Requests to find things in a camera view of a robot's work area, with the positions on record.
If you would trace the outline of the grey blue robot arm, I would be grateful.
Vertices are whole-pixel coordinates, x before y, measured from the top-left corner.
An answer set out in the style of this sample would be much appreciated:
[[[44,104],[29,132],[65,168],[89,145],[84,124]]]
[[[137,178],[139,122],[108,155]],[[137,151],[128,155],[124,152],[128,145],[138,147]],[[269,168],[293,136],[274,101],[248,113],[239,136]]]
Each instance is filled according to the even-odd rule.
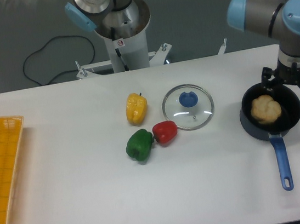
[[[73,0],[65,13],[79,28],[103,38],[116,73],[164,62],[164,45],[149,57],[145,31],[150,12],[143,0]],[[227,23],[279,41],[277,68],[262,72],[265,88],[279,84],[300,88],[300,0],[231,0]]]

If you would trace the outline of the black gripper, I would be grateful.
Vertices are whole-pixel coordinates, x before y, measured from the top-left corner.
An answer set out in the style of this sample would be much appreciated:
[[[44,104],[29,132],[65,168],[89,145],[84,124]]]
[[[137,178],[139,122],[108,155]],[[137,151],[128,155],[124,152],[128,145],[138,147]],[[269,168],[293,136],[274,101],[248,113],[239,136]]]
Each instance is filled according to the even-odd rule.
[[[264,67],[261,74],[262,87],[272,89],[280,85],[295,85],[300,88],[300,66],[292,63],[287,67],[282,63],[277,64],[277,68]]]

